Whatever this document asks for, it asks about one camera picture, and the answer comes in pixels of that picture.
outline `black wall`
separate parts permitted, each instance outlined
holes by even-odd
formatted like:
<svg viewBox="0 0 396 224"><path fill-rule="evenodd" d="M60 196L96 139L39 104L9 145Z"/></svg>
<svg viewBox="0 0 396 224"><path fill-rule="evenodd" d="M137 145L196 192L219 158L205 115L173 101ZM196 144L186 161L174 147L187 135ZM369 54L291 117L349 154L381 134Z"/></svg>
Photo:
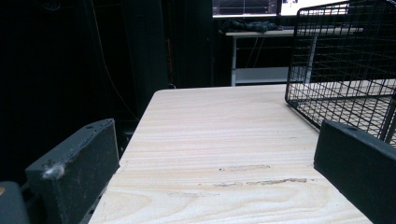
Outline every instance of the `black wall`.
<svg viewBox="0 0 396 224"><path fill-rule="evenodd" d="M53 13L31 3L0 3L0 181L20 184L31 162L120 107L90 2L63 1Z"/></svg>

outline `monitor screen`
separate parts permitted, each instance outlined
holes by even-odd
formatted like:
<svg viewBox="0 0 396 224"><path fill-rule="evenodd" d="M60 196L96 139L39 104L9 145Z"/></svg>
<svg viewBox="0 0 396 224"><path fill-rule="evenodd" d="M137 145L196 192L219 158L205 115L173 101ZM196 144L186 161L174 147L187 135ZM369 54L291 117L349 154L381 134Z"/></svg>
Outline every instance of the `monitor screen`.
<svg viewBox="0 0 396 224"><path fill-rule="evenodd" d="M302 7L313 7L325 4L341 2L342 0L281 0L282 9L280 15L295 16Z"/></svg>
<svg viewBox="0 0 396 224"><path fill-rule="evenodd" d="M278 0L212 0L213 17L275 16Z"/></svg>

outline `black panel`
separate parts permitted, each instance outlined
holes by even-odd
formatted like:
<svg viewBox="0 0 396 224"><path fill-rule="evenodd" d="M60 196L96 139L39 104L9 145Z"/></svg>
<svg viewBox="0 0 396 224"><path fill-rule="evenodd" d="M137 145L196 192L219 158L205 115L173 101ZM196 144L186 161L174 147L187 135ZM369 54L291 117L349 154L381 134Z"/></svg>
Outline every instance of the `black panel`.
<svg viewBox="0 0 396 224"><path fill-rule="evenodd" d="M167 89L165 38L159 0L121 0L128 37L137 113L141 117L155 91Z"/></svg>
<svg viewBox="0 0 396 224"><path fill-rule="evenodd" d="M315 169L374 223L396 223L396 149L342 123L321 125Z"/></svg>
<svg viewBox="0 0 396 224"><path fill-rule="evenodd" d="M178 88L213 86L211 0L165 1L172 79Z"/></svg>

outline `wire cage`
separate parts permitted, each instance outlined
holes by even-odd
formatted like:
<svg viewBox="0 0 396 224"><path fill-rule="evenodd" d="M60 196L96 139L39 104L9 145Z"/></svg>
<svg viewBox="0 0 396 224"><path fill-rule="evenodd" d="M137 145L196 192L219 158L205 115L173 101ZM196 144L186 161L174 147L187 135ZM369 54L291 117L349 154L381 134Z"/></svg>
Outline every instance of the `wire cage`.
<svg viewBox="0 0 396 224"><path fill-rule="evenodd" d="M396 2L301 8L286 101L320 127L330 119L396 146Z"/></svg>

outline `wood grain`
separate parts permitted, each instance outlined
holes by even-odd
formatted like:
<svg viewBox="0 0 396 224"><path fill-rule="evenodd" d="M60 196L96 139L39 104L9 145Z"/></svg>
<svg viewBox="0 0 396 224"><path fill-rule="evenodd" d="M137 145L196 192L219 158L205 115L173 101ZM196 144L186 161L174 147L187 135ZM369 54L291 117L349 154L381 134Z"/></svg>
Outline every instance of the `wood grain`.
<svg viewBox="0 0 396 224"><path fill-rule="evenodd" d="M157 92L90 223L370 223L284 85Z"/></svg>

